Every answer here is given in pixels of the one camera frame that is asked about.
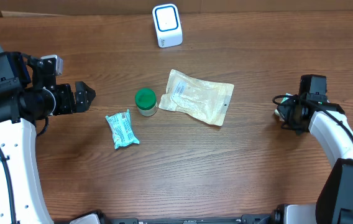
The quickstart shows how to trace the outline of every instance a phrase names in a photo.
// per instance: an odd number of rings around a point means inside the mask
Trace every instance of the wood grain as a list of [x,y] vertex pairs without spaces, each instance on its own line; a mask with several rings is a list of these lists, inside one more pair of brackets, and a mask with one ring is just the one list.
[[[151,16],[0,19],[4,49],[59,54],[58,83],[83,80],[96,90],[88,112],[50,118],[37,140],[53,219],[95,208],[110,217],[239,216],[317,200],[331,170],[326,155],[309,134],[280,129],[271,99],[297,93],[301,75],[326,75],[329,99],[353,129],[353,11],[181,21],[183,44],[159,49]],[[160,99],[172,68],[235,85],[221,128],[183,113],[138,113],[136,91],[149,87]],[[141,145],[115,151],[104,117],[128,108]]]

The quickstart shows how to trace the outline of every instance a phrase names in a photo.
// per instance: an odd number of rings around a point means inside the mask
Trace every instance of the barcode label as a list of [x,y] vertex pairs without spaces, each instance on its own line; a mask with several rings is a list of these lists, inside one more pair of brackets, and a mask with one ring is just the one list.
[[179,81],[178,85],[174,88],[171,98],[174,99],[176,97],[181,97],[185,88],[186,88],[186,82],[182,80]]

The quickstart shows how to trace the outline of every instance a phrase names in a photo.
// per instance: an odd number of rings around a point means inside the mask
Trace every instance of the cable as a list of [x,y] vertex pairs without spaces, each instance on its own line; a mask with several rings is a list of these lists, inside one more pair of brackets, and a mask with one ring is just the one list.
[[11,213],[11,224],[16,224],[17,222],[16,222],[15,202],[14,202],[14,191],[12,190],[11,175],[9,173],[8,164],[7,164],[8,159],[4,156],[4,153],[2,153],[1,148],[0,148],[0,160],[1,160],[2,166],[4,168],[5,179],[6,179],[7,187],[8,187],[9,211]]
[[301,95],[301,97],[298,97],[298,95],[294,95],[294,96],[291,96],[291,95],[278,95],[278,96],[275,96],[272,99],[272,102],[275,103],[278,106],[280,106],[280,105],[281,106],[292,106],[292,105],[295,105],[295,104],[279,103],[279,102],[276,102],[276,100],[279,99],[279,98],[293,98],[295,100],[298,100],[299,103],[303,102],[304,104],[307,104],[308,106],[316,108],[316,111],[322,111],[327,116],[329,116],[333,121],[335,121],[346,132],[346,134],[349,136],[349,138],[351,139],[351,141],[353,143],[353,134],[349,131],[349,129],[344,125],[344,123],[342,121],[339,121],[331,113],[329,113],[328,111],[326,111],[325,109],[323,109],[322,107],[317,105],[316,103],[312,103],[312,102],[310,102],[308,100],[303,99],[302,96],[303,95]]
[[47,131],[49,125],[50,125],[50,120],[48,119],[48,117],[45,117],[44,128],[42,128],[42,130],[37,134],[36,137],[39,137],[40,135],[44,134]]

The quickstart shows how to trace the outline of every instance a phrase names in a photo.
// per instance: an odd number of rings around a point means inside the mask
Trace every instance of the tissue packet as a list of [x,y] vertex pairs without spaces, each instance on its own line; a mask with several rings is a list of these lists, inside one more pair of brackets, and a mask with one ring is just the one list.
[[116,113],[112,116],[106,116],[105,118],[112,130],[115,149],[118,149],[120,146],[129,146],[132,143],[139,144],[139,140],[132,132],[129,110],[127,112]]
[[222,126],[233,88],[233,84],[203,81],[173,69],[158,107]]

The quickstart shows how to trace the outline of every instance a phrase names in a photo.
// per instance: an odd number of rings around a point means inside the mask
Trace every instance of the brown wall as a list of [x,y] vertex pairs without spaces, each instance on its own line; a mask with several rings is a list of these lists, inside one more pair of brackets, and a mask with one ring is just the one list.
[[150,14],[172,2],[180,13],[353,10],[353,0],[0,0],[0,11],[38,14]]

